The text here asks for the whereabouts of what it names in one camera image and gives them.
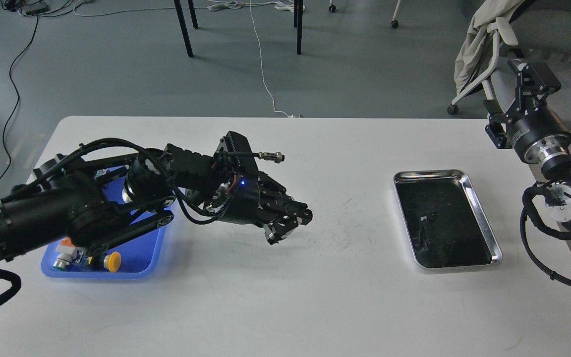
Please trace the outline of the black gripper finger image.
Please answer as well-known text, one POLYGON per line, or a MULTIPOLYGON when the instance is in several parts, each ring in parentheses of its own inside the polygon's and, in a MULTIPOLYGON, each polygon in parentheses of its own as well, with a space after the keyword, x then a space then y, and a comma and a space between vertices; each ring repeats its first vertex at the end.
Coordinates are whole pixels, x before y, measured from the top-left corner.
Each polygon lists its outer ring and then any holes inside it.
POLYGON ((508 64, 516 74, 514 101, 508 112, 536 111, 547 104, 549 95, 561 90, 561 82, 544 62, 510 59, 508 64))
POLYGON ((273 219, 273 226, 278 229, 294 229, 306 225, 313 217, 307 204, 290 198, 274 199, 273 210, 277 216, 273 219))
POLYGON ((509 118, 503 113, 499 103, 494 99, 483 100, 487 109, 489 124, 485 126, 485 131, 497 149, 512 149, 512 145, 503 127, 508 124, 509 118))
POLYGON ((268 244, 273 245, 285 239, 300 224, 299 218, 277 218, 263 224, 268 244))

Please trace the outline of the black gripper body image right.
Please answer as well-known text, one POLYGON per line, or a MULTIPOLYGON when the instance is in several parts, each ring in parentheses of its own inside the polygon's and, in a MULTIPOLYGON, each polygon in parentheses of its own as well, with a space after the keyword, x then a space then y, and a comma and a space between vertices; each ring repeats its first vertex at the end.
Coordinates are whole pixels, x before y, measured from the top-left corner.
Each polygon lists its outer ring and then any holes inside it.
POLYGON ((564 164, 569 161, 571 132, 564 122, 536 97, 515 99, 507 111, 509 143, 527 164, 564 164))

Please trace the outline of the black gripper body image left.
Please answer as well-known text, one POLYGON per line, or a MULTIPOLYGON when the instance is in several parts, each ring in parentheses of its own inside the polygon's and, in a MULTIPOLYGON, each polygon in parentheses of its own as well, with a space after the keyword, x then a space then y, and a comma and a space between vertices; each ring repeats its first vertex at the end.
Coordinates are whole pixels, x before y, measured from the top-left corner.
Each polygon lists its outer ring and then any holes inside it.
POLYGON ((283 185, 258 169, 257 160, 281 163, 281 152, 254 152, 244 135, 229 131, 213 156, 213 187, 202 192, 203 207, 220 221, 259 227, 295 227, 292 199, 283 185))

